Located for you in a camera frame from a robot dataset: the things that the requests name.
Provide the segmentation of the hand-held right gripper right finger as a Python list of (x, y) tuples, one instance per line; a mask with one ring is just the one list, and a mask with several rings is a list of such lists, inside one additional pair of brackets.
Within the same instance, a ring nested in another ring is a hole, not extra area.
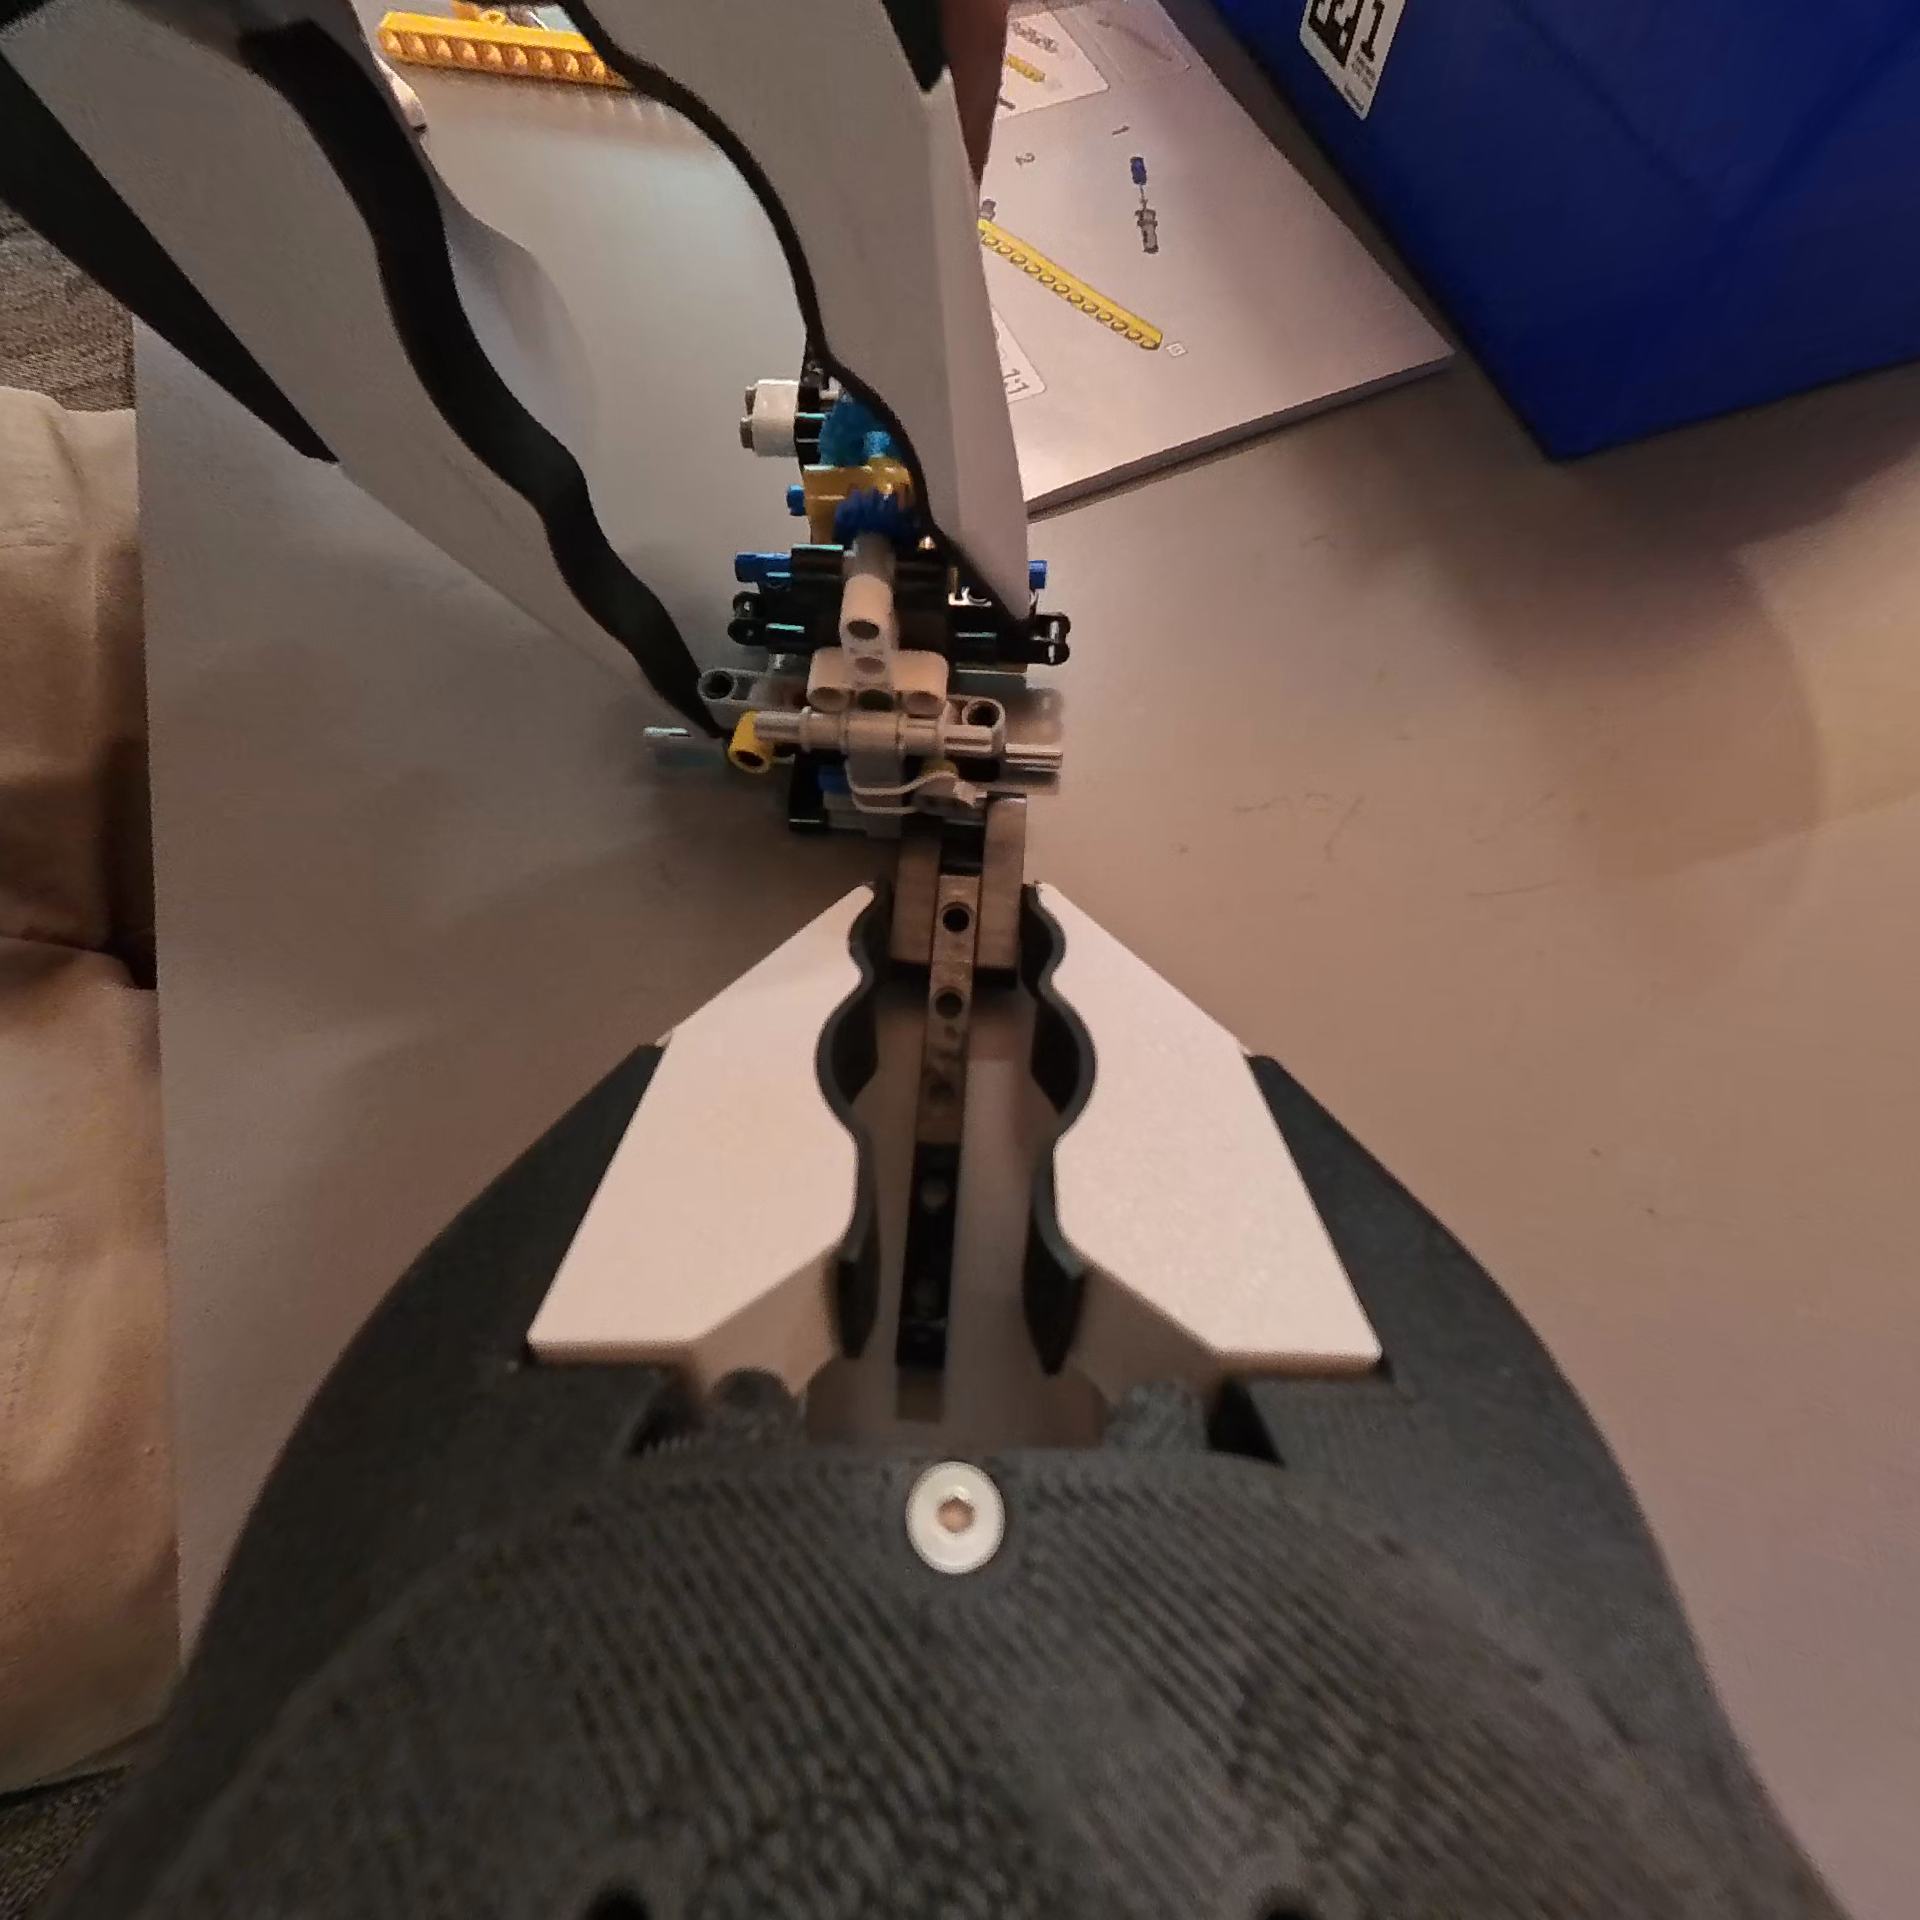
[(1032, 1076), (1051, 1108), (1024, 1234), (1024, 1322), (1101, 1396), (1365, 1376), (1384, 1359), (1257, 1061), (1058, 888), (1024, 890)]

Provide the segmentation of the blue plastic bin with papers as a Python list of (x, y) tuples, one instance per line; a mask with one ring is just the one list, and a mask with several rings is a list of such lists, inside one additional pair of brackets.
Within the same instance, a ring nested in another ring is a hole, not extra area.
[(1919, 354), (1915, 2), (1217, 9), (1555, 459)]

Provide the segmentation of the yellow lego beam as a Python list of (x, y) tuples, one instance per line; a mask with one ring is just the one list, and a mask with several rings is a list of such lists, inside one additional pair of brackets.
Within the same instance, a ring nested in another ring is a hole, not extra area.
[(449, 5), (388, 9), (375, 51), (392, 65), (564, 90), (628, 92), (561, 9)]

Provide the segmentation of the beige fabric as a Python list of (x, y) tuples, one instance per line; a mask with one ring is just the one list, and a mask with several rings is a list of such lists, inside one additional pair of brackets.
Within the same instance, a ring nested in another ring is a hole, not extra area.
[(2, 394), (2, 1789), (178, 1663), (132, 415)]

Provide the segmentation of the lego instruction booklet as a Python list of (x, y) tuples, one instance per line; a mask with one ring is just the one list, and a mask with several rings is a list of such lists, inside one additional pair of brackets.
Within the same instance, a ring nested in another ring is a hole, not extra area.
[(1034, 517), (1453, 362), (1161, 5), (1012, 5), (976, 229)]

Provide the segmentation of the lego technic assembly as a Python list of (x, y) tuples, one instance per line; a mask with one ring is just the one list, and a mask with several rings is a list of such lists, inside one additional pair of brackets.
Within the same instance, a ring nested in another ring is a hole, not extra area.
[(738, 437), (794, 461), (791, 547), (736, 556), (728, 635), (745, 666), (700, 698), (744, 776), (784, 780), (794, 833), (861, 833), (895, 855), (888, 970), (919, 992), (897, 1367), (946, 1370), (976, 995), (1018, 975), (1026, 796), (1058, 783), (1029, 674), (1069, 657), (1045, 560), (997, 602), (933, 528), (901, 439), (808, 348), (744, 394)]

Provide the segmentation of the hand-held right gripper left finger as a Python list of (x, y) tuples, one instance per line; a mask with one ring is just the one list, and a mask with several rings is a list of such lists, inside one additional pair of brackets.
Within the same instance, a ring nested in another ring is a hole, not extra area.
[(857, 884), (682, 1020), (529, 1328), (540, 1363), (813, 1379), (842, 1352), (833, 1263), (857, 1143), (821, 1043), (861, 987)]

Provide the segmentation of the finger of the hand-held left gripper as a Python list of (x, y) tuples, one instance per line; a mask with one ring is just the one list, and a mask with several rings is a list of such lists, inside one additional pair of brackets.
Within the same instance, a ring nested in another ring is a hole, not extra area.
[(931, 533), (1021, 617), (1021, 476), (938, 5), (603, 2), (578, 28), (741, 171), (824, 363), (888, 424)]
[(4, 200), (293, 451), (715, 735), (595, 513), (570, 315), (449, 192), (357, 5), (4, 5)]

